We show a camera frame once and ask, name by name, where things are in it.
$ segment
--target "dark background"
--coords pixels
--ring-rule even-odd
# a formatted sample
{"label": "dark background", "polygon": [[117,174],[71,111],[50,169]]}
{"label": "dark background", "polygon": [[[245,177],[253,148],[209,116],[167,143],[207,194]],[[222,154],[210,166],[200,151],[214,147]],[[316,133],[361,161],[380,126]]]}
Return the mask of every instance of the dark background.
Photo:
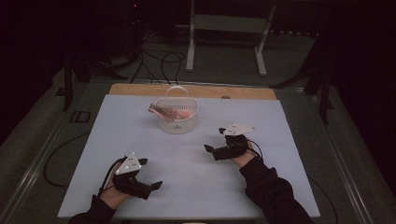
{"label": "dark background", "polygon": [[[126,49],[126,40],[111,34],[131,32],[128,23],[136,18],[170,36],[175,24],[189,24],[190,1],[136,1],[139,9],[130,8],[132,14],[125,12],[126,1],[111,2],[0,2],[0,143],[51,86],[67,52],[84,49],[102,61],[125,54],[137,40],[132,39]],[[196,12],[256,16],[267,8],[256,1],[197,0]],[[278,35],[319,34],[304,67],[334,57],[332,84],[394,193],[395,9],[390,1],[284,1],[271,27]]]}

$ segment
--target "table surface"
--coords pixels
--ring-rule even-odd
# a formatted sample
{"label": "table surface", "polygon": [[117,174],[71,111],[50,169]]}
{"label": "table surface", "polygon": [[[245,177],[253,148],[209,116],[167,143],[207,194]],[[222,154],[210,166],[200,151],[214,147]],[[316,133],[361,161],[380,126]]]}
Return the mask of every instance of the table surface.
{"label": "table surface", "polygon": [[[164,184],[157,190],[158,192],[154,191],[150,195],[147,202],[135,198],[128,200],[119,208],[115,217],[129,219],[262,217],[261,210],[243,193],[245,182],[240,175],[236,175],[237,167],[230,161],[214,161],[203,148],[203,144],[212,146],[214,144],[214,147],[221,147],[224,144],[223,137],[216,129],[221,123],[228,121],[230,116],[231,119],[252,123],[252,117],[257,115],[258,110],[268,115],[267,118],[257,120],[258,127],[265,126],[265,123],[276,129],[261,129],[250,136],[252,139],[257,139],[259,146],[266,145],[266,148],[272,149],[263,151],[265,158],[268,159],[267,165],[274,167],[281,163],[282,165],[276,169],[280,176],[287,178],[294,187],[297,186],[296,199],[299,197],[300,199],[297,200],[303,201],[300,203],[309,208],[308,214],[313,217],[319,216],[290,128],[283,119],[283,109],[272,90],[213,86],[184,87],[191,97],[197,97],[199,100],[200,117],[199,125],[191,133],[179,135],[162,132],[157,122],[152,122],[155,118],[147,111],[143,112],[143,108],[149,102],[158,99],[158,96],[163,96],[169,86],[113,85],[92,128],[92,134],[81,155],[59,217],[70,217],[77,212],[83,212],[89,203],[81,204],[78,208],[73,201],[96,193],[98,185],[103,181],[102,175],[108,169],[106,164],[110,165],[120,157],[120,154],[128,155],[132,151],[148,158],[148,165],[142,168],[137,179],[140,178],[141,182],[147,184],[162,180]],[[184,96],[185,94],[184,91],[175,89],[168,95]],[[223,96],[232,100],[210,99]],[[235,104],[241,105],[244,109],[233,109]],[[211,113],[219,110],[221,113],[211,116]],[[272,119],[271,115],[279,117],[279,114],[280,119]],[[139,125],[144,125],[145,129],[136,128],[140,127]],[[87,174],[90,174],[90,181],[86,181]]]}

